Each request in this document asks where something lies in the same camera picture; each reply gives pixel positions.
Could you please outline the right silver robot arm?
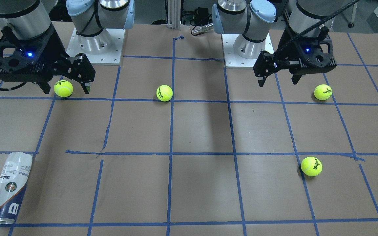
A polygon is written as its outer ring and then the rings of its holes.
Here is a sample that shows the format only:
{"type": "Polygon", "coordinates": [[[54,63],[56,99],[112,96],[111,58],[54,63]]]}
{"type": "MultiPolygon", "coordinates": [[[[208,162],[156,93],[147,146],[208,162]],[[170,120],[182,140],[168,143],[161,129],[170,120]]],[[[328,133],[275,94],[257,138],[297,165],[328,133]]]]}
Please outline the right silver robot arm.
{"type": "Polygon", "coordinates": [[[0,80],[18,83],[0,91],[33,83],[48,94],[53,76],[64,76],[78,82],[89,94],[96,74],[90,56],[119,54],[111,31],[133,27],[135,2],[68,0],[66,8],[80,49],[73,55],[65,49],[42,1],[0,0],[0,80]]]}

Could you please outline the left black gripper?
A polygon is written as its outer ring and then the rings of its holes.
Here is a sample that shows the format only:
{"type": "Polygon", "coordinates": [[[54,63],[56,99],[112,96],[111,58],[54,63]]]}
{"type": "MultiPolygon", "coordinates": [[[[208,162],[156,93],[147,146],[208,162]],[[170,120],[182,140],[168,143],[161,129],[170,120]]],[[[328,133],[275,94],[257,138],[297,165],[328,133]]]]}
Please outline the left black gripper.
{"type": "Polygon", "coordinates": [[[326,26],[316,28],[317,37],[302,36],[284,48],[297,33],[287,27],[278,45],[279,53],[271,54],[261,51],[253,71],[258,79],[258,85],[264,86],[264,79],[282,69],[288,69],[293,75],[292,82],[297,85],[301,77],[306,74],[327,73],[337,66],[333,55],[332,40],[328,36],[326,26]]]}

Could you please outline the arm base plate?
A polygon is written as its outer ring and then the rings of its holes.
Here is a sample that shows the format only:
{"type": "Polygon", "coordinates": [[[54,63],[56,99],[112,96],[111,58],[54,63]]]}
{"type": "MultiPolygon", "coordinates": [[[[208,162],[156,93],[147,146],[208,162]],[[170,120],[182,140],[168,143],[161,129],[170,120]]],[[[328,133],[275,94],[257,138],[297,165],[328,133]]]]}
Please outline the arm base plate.
{"type": "Polygon", "coordinates": [[[274,53],[269,34],[262,42],[250,42],[238,33],[226,33],[221,37],[226,68],[253,69],[261,51],[274,53]]]}
{"type": "Polygon", "coordinates": [[[74,29],[67,54],[70,56],[84,53],[93,65],[114,65],[121,63],[126,30],[104,29],[101,34],[84,37],[76,34],[74,29]]]}

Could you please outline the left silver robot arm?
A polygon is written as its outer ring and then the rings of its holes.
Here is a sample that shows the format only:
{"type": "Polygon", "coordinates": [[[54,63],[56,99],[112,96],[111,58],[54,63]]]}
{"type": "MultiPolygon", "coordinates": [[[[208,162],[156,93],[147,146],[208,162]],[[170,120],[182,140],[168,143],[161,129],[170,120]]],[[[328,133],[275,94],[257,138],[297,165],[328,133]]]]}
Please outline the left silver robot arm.
{"type": "Polygon", "coordinates": [[[357,1],[296,0],[277,50],[257,49],[247,55],[247,44],[260,45],[266,40],[277,9],[268,0],[218,0],[212,7],[215,33],[237,33],[235,50],[244,58],[255,59],[253,71],[260,87],[280,70],[288,69],[294,85],[307,74],[327,73],[337,66],[326,22],[350,8],[357,1]]]}

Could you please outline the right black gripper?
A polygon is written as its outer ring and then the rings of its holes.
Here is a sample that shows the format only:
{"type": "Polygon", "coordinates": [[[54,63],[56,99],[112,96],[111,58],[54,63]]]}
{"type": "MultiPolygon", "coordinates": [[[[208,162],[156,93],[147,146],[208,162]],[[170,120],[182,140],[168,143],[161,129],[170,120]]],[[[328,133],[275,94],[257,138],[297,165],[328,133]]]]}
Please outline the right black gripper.
{"type": "Polygon", "coordinates": [[[85,94],[90,93],[95,69],[84,53],[71,57],[53,25],[32,39],[20,40],[13,27],[2,28],[0,39],[0,80],[4,82],[35,83],[49,94],[48,82],[53,76],[64,76],[81,84],[85,94]]]}

